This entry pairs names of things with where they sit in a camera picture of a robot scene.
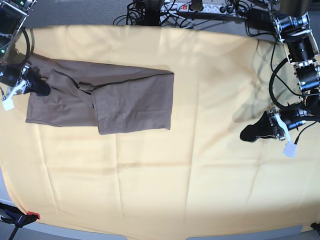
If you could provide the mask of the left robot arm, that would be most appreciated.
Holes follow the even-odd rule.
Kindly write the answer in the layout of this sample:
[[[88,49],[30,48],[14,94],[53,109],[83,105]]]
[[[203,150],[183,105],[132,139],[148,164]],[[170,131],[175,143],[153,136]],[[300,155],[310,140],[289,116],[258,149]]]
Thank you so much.
[[[310,0],[271,0],[261,2],[263,9],[245,11],[250,26],[272,34],[276,44],[282,44],[286,57],[272,68],[268,84],[270,98],[275,105],[266,110],[255,123],[240,133],[240,139],[253,143],[258,139],[288,139],[285,131],[298,129],[306,122],[320,121],[320,65],[316,56],[320,51],[310,26]],[[298,80],[300,100],[283,105],[275,97],[274,83],[285,64],[291,64]]]

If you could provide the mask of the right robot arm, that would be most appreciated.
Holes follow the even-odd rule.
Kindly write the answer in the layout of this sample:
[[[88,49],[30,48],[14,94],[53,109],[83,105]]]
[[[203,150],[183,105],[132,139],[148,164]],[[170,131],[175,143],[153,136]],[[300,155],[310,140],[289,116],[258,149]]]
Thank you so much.
[[[0,2],[0,83],[8,87],[8,94],[50,94],[49,85],[32,70],[28,60],[31,43],[24,27],[35,0],[2,0]],[[17,35],[22,34],[26,42],[26,53],[20,63],[9,64],[9,50]]]

